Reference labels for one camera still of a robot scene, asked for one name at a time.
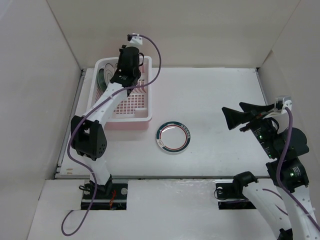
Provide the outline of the orange sunburst plate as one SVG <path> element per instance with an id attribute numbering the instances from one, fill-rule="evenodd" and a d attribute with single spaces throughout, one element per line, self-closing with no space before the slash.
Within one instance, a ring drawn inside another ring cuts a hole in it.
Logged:
<path id="1" fill-rule="evenodd" d="M 113 70 L 116 72 L 116 71 L 117 71 L 117 69 L 118 69 L 118 63 L 115 63 L 115 64 L 114 64 L 114 68 L 113 68 Z"/>

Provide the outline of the dark teal patterned plate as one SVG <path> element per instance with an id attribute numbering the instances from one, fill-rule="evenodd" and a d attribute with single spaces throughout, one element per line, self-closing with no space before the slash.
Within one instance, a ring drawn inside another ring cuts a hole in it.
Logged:
<path id="1" fill-rule="evenodd" d="M 97 77 L 96 77 L 96 82 L 97 82 L 98 89 L 102 93 L 104 93 L 107 89 L 107 84 L 105 81 L 105 72 L 104 72 L 103 68 L 99 69 L 99 71 L 97 73 Z"/>

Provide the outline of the white plate green red rim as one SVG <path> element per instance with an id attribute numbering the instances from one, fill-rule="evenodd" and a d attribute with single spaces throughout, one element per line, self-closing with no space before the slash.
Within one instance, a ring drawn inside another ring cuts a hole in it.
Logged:
<path id="1" fill-rule="evenodd" d="M 191 142 L 191 133 L 183 123 L 168 121 L 157 129 L 155 140 L 162 151 L 176 155 L 188 148 Z"/>

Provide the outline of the white plate with flower emblem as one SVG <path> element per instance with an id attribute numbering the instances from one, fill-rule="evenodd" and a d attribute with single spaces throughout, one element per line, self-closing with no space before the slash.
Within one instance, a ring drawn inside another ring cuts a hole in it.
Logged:
<path id="1" fill-rule="evenodd" d="M 115 74 L 115 67 L 111 63 L 106 63 L 104 65 L 104 81 L 105 84 L 108 85 L 110 83 L 111 78 Z"/>

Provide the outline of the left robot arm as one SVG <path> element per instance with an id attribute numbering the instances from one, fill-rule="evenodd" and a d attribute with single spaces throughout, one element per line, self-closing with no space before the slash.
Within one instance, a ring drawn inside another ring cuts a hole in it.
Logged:
<path id="1" fill-rule="evenodd" d="M 117 69 L 102 96 L 90 110 L 71 120 L 67 155 L 89 171 L 92 190 L 102 199 L 112 192 L 112 176 L 104 159 L 108 146 L 104 127 L 117 106 L 136 88 L 143 58 L 137 47 L 123 45 L 119 50 Z"/>

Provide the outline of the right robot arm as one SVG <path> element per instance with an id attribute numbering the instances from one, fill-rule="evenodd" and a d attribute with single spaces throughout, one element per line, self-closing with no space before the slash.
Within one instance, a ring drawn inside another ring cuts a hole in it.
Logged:
<path id="1" fill-rule="evenodd" d="M 267 156 L 267 172 L 285 206 L 286 212 L 270 201 L 257 177 L 250 171 L 239 173 L 228 183 L 221 200 L 251 202 L 269 225 L 277 240 L 318 240 L 320 226 L 310 199 L 309 178 L 299 156 L 308 153 L 307 138 L 293 126 L 292 102 L 278 100 L 271 105 L 240 102 L 241 111 L 223 107 L 227 127 L 252 131 Z"/>

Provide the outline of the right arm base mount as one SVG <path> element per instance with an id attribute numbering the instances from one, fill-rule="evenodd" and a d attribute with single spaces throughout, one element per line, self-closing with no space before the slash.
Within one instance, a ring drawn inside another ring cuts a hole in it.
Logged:
<path id="1" fill-rule="evenodd" d="M 242 193 L 238 193 L 232 181 L 216 181 L 214 197 L 219 210 L 254 210 L 256 207 Z"/>

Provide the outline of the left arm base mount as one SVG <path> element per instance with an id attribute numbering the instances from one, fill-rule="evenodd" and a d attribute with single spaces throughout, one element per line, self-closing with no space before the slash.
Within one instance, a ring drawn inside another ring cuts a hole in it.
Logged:
<path id="1" fill-rule="evenodd" d="M 82 200 L 80 203 L 81 210 L 87 210 L 94 193 L 94 186 L 90 183 L 85 183 L 78 187 L 82 191 Z M 128 184 L 113 183 L 111 192 L 108 195 L 103 195 L 97 192 L 94 197 L 91 210 L 107 210 L 107 211 L 122 211 L 127 209 Z"/>

